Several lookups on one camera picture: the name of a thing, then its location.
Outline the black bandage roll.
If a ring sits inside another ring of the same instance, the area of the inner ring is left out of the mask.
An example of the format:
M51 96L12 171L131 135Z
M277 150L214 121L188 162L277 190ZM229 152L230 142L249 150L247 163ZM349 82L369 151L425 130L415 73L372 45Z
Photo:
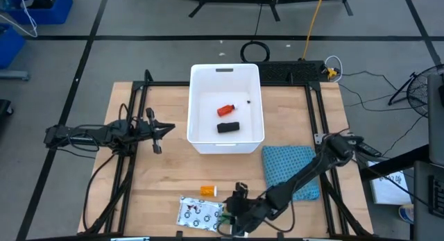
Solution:
M216 125L218 133L229 133L240 129L239 122L220 123Z

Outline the black chair caster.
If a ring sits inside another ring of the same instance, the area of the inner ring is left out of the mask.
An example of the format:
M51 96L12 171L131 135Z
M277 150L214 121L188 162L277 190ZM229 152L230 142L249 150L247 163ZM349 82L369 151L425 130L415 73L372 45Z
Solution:
M0 117L11 116L14 110L11 106L11 101L0 99Z

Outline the grey cabinet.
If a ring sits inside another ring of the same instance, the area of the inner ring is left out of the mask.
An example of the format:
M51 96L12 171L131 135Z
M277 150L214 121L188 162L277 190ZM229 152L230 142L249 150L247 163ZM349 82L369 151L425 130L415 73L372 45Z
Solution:
M444 166L444 82L440 75L427 77L429 159Z

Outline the red-orange small bottle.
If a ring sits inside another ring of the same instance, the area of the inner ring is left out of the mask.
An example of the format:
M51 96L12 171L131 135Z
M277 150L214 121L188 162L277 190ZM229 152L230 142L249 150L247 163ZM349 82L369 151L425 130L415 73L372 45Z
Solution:
M216 110L216 112L217 112L217 115L218 115L219 117L223 117L223 116L229 115L229 114L232 113L235 109L236 109L236 106L235 106L234 104L232 104L232 105L225 105L225 106L223 106L223 107L221 107L221 108L218 108L218 109Z

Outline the black standing fan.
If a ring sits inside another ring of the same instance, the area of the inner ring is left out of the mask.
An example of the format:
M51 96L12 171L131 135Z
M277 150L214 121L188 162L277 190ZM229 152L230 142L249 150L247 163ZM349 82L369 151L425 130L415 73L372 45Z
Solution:
M412 109L419 115L428 117L428 85L427 78L429 76L440 76L440 80L444 81L444 64L430 67L421 73L412 73L409 79L396 91L389 99L388 105L407 100Z

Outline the blue plastic bin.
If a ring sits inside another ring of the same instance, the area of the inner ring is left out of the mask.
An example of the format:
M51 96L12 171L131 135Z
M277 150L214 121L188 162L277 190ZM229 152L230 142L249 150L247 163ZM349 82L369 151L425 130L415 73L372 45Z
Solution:
M26 14L31 16L37 25L64 24L67 20L73 0L53 0L50 8L27 8L22 7L23 1L35 0L7 0L8 5L4 11L10 15L18 24L30 24L31 21Z
M0 69L9 67L25 42L11 25L0 23Z

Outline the blue patterned cloth pack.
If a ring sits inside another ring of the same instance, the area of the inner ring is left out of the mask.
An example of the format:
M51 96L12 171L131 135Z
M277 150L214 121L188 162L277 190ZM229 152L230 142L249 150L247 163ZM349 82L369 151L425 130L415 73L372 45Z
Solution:
M315 157L309 146L263 146L262 163L266 187L285 182ZM317 179L314 178L293 195L293 201L315 201L320 197Z

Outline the grey flat plate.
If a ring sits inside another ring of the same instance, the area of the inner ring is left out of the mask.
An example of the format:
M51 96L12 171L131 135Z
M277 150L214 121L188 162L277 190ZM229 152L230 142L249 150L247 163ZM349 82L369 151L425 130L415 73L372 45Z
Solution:
M28 81L30 76L26 71L0 70L0 79L18 79Z

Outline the orange pill bottle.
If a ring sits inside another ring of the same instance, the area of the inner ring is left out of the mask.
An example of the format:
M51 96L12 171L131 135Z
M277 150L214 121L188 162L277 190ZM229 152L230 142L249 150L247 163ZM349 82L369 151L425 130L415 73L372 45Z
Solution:
M216 197L218 189L215 185L203 185L200 187L200 195L203 197Z

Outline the white perforated plastic basket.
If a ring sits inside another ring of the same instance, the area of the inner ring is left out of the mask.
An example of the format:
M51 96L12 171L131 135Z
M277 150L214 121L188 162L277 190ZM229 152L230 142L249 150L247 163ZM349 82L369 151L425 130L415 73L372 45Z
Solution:
M219 117L216 110L236 106ZM217 124L240 129L218 133ZM256 64L199 64L191 67L187 140L200 154L252 153L265 138L259 69Z

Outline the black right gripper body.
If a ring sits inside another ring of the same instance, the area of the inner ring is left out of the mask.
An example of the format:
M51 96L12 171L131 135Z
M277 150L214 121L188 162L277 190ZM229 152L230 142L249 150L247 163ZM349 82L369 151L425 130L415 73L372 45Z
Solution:
M241 232L251 233L264 220L266 210L264 209L264 197L266 192L260 193L255 198L248 197L248 186L242 182L236 182L235 217L237 226Z

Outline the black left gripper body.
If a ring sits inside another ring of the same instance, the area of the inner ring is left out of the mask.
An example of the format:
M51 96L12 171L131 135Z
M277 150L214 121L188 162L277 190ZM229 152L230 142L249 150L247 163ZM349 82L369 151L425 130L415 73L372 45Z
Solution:
M136 123L136 134L135 137L138 141L150 140L153 141L153 152L156 154L162 153L162 148L160 146L160 129L162 124L156 120L155 113L152 108L146 109L146 115L148 117L147 121L139 119Z

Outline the black keyboard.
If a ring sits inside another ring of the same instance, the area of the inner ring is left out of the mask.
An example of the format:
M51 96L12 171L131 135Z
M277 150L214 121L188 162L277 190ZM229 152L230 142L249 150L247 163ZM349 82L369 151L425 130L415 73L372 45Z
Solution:
M428 182L429 213L444 219L444 181L431 175Z

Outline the black desk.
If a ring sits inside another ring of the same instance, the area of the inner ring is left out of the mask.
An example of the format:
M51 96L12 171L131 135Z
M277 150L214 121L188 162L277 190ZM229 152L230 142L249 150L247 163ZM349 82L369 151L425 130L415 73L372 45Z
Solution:
M428 178L433 175L444 181L444 167L429 159L429 146L426 144L397 157L365 165L360 170L361 179L370 181L393 172L414 168L414 241L444 241L444 219L429 213Z

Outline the white paper booklet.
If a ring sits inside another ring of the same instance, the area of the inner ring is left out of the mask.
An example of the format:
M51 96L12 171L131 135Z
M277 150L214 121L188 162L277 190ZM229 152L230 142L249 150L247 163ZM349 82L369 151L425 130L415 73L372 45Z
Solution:
M403 172L394 172L370 181L370 188L375 204L401 206L411 204L411 196L400 189L408 190L406 176Z

